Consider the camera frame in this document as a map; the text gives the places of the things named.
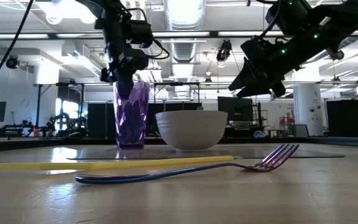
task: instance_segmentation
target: purple fork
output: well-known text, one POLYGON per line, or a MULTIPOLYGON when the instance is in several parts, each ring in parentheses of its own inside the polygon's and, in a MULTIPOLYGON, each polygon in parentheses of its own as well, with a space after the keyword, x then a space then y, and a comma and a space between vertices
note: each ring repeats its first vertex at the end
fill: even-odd
POLYGON ((142 175, 125 175, 125 176, 105 176, 105 175, 87 175, 77 174, 75 180, 83 184, 127 184, 134 182, 142 182, 146 180, 161 179, 164 177, 170 177, 173 175, 186 174, 189 172, 196 172, 206 169, 213 169, 218 167, 235 166, 244 168, 246 171, 251 170, 254 172, 270 172, 279 168, 297 149, 299 145, 285 145, 278 146, 273 152, 271 152, 265 159, 258 162, 254 166, 243 166, 235 163, 222 163, 200 167, 193 167, 189 169, 174 170, 169 172, 163 172, 159 174, 142 174, 142 175))

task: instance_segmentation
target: bowl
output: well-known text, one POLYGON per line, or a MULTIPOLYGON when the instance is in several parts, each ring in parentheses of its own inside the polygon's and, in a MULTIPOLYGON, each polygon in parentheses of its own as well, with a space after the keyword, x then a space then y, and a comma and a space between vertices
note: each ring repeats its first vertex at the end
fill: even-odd
POLYGON ((202 152, 214 146, 227 122, 222 111, 169 111, 155 117, 162 139, 180 152, 202 152))

